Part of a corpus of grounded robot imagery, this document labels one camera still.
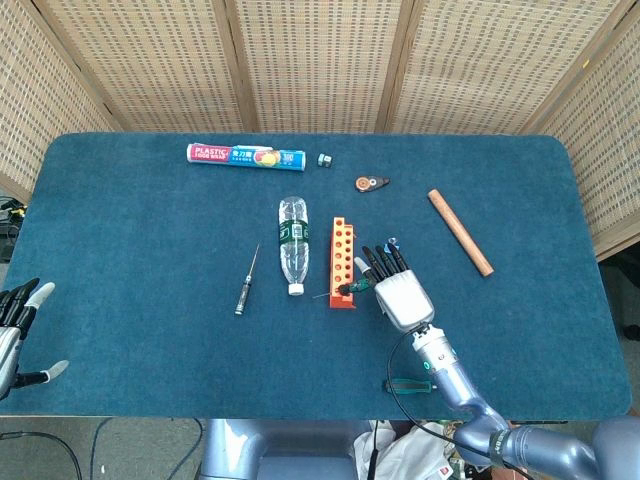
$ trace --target green bottle label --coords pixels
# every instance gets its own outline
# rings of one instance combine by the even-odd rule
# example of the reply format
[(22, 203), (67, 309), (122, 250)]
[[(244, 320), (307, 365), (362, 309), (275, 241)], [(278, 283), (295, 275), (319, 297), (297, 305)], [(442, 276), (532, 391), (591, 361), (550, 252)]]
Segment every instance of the green bottle label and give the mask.
[(280, 224), (280, 245), (289, 242), (309, 243), (309, 226), (301, 220), (286, 220)]

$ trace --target bottle cap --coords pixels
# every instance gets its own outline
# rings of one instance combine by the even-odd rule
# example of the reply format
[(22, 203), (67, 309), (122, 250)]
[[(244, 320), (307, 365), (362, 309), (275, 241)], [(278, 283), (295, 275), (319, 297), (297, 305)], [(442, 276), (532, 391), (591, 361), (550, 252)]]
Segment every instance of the bottle cap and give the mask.
[(304, 285), (301, 283), (292, 283), (289, 285), (289, 295), (302, 295), (304, 293)]
[(331, 157), (324, 153), (318, 155), (318, 166), (329, 168), (331, 166)]

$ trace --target wooden stick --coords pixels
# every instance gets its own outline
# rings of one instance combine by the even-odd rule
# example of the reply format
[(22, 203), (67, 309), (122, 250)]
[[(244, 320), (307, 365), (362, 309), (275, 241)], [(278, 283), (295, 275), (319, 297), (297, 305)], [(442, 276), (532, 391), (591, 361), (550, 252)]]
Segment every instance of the wooden stick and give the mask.
[(471, 261), (475, 264), (476, 268), (480, 271), (483, 277), (491, 275), (493, 273), (493, 267), (486, 259), (486, 257), (482, 254), (476, 243), (467, 232), (467, 229), (464, 228), (464, 225), (458, 220), (458, 217), (451, 207), (447, 204), (445, 199), (440, 195), (440, 192), (435, 188), (428, 193), (429, 200), (433, 203), (433, 206), (436, 207), (436, 210), (440, 213), (444, 221), (447, 223), (447, 226), (451, 230), (451, 232), (455, 235), (455, 237), (464, 248)]

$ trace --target plastic bottle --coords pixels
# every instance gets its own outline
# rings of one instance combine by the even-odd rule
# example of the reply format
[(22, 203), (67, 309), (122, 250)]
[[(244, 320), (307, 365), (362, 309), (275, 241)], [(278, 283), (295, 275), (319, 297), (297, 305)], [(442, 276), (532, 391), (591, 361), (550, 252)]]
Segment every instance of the plastic bottle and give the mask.
[(309, 268), (307, 204), (300, 197), (287, 197), (280, 202), (278, 217), (280, 265), (289, 282), (289, 295), (302, 295)]

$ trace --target black cable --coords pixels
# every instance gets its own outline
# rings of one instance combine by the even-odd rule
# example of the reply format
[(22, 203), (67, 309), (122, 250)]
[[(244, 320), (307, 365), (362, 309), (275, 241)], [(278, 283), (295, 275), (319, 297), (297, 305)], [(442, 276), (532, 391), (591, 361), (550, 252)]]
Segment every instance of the black cable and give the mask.
[[(417, 327), (412, 328), (408, 332), (403, 333), (402, 336), (396, 342), (396, 344), (393, 346), (393, 349), (391, 350), (391, 354), (389, 355), (389, 359), (387, 360), (387, 382), (389, 384), (389, 391), (391, 392), (391, 395), (393, 395), (393, 399), (395, 400), (396, 405), (398, 405), (398, 408), (400, 408), (400, 410), (402, 410), (402, 413), (404, 413), (404, 416), (407, 417), (420, 430), (428, 433), (429, 435), (433, 435), (434, 437), (437, 437), (437, 438), (439, 438), (441, 440), (444, 440), (446, 442), (453, 443), (458, 448), (463, 448), (465, 450), (468, 450), (471, 453), (475, 453), (476, 455), (480, 455), (481, 457), (490, 459), (491, 457), (489, 456), (489, 454), (487, 452), (483, 452), (482, 450), (478, 450), (477, 448), (469, 447), (469, 446), (467, 446), (467, 445), (465, 445), (465, 444), (463, 444), (461, 442), (458, 442), (457, 440), (454, 440), (453, 438), (449, 438), (449, 437), (447, 437), (445, 435), (441, 435), (441, 434), (439, 434), (437, 432), (434, 432), (433, 430), (429, 430), (428, 428), (423, 427), (407, 411), (407, 409), (404, 408), (404, 406), (400, 403), (400, 399), (398, 398), (398, 394), (396, 393), (396, 390), (393, 387), (393, 382), (391, 381), (391, 379), (393, 378), (393, 376), (391, 375), (391, 364), (393, 362), (393, 357), (395, 356), (396, 351), (398, 350), (400, 345), (402, 345), (402, 342), (404, 341), (405, 338), (407, 338), (409, 335), (413, 335), (414, 333), (416, 333), (419, 330), (422, 330), (423, 328), (424, 328), (424, 325), (418, 325)], [(505, 462), (505, 467), (515, 471), (516, 473), (519, 473), (520, 475), (522, 475), (527, 480), (535, 480), (532, 476), (530, 476), (527, 473), (523, 472), (522, 470), (520, 470), (518, 467), (516, 467), (514, 465), (511, 465), (511, 464)]]
[(198, 427), (200, 428), (200, 434), (198, 435), (198, 440), (196, 440), (196, 443), (193, 444), (193, 447), (191, 447), (191, 449), (187, 452), (187, 454), (184, 457), (182, 457), (182, 460), (180, 460), (180, 463), (178, 463), (178, 465), (175, 466), (175, 468), (173, 469), (173, 471), (171, 472), (171, 475), (169, 475), (169, 478), (167, 478), (167, 480), (171, 480), (173, 478), (173, 476), (178, 472), (178, 470), (180, 470), (180, 467), (182, 467), (184, 462), (186, 462), (187, 459), (191, 456), (191, 454), (196, 451), (196, 449), (198, 448), (198, 445), (200, 445), (200, 442), (202, 441), (204, 427), (202, 426), (202, 423), (200, 423), (200, 420), (198, 420), (196, 417), (193, 417), (193, 420), (195, 420), (195, 422), (198, 424)]
[[(113, 420), (113, 417), (105, 418), (104, 420), (102, 420), (98, 424), (98, 427), (96, 428), (96, 431), (93, 434), (93, 441), (91, 442), (91, 460), (89, 461), (89, 480), (93, 480), (93, 461), (96, 455), (96, 444), (98, 442), (98, 434), (100, 433), (100, 430), (102, 429), (102, 427), (104, 427), (111, 420)], [(182, 467), (182, 465), (184, 465), (184, 463), (189, 459), (191, 454), (196, 451), (196, 449), (200, 445), (200, 442), (202, 441), (202, 436), (204, 434), (204, 426), (202, 425), (202, 423), (200, 423), (200, 420), (198, 420), (197, 418), (194, 417), (193, 420), (198, 424), (198, 428), (200, 429), (198, 440), (196, 440), (196, 443), (193, 445), (193, 447), (191, 447), (191, 449), (186, 453), (186, 455), (182, 457), (182, 460), (180, 460), (180, 462), (174, 467), (174, 469), (171, 471), (171, 474), (169, 475), (169, 478), (167, 480), (171, 480), (175, 476), (178, 470), (180, 470), (180, 467)]]
[(96, 431), (93, 434), (93, 441), (91, 442), (91, 459), (89, 460), (89, 480), (93, 480), (93, 460), (96, 456), (96, 444), (98, 443), (98, 434), (102, 427), (104, 427), (108, 422), (113, 420), (113, 417), (108, 417), (103, 419), (96, 428)]
[(49, 440), (53, 440), (53, 441), (59, 443), (60, 445), (62, 445), (64, 447), (64, 449), (67, 451), (67, 453), (69, 454), (69, 457), (71, 457), (71, 461), (73, 462), (73, 466), (76, 469), (76, 477), (78, 478), (78, 480), (82, 480), (82, 471), (80, 470), (80, 464), (78, 463), (78, 457), (76, 456), (74, 451), (71, 449), (69, 444), (67, 442), (65, 442), (64, 440), (62, 440), (60, 437), (58, 437), (57, 435), (53, 435), (51, 433), (45, 433), (45, 432), (6, 432), (6, 433), (3, 433), (3, 434), (0, 434), (0, 440), (11, 440), (11, 439), (20, 438), (20, 437), (48, 438)]
[[(11, 244), (12, 247), (14, 247), (16, 245), (16, 240), (18, 239), (18, 235), (20, 235), (20, 227), (18, 227), (17, 225), (14, 225), (13, 223), (10, 225), (7, 225), (7, 240), (9, 241), (9, 243)], [(9, 231), (11, 230), (11, 227), (15, 228), (16, 230), (18, 230), (18, 233), (16, 234), (15, 237), (12, 237), (11, 235), (9, 235)]]
[(369, 471), (367, 472), (367, 480), (375, 480), (376, 467), (378, 466), (378, 420), (376, 420), (376, 428), (373, 430), (373, 450), (369, 459)]

